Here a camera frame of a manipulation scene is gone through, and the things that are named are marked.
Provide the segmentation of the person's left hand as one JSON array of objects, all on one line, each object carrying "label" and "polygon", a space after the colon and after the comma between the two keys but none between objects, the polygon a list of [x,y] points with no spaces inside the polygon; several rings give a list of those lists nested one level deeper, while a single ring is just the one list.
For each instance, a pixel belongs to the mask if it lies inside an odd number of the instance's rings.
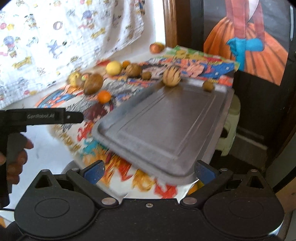
[{"label": "person's left hand", "polygon": [[10,185],[17,185],[20,181],[20,174],[23,171],[23,165],[28,161],[27,150],[34,147],[30,139],[21,133],[12,133],[8,137],[7,153],[1,152],[1,167],[6,165],[6,181]]}]

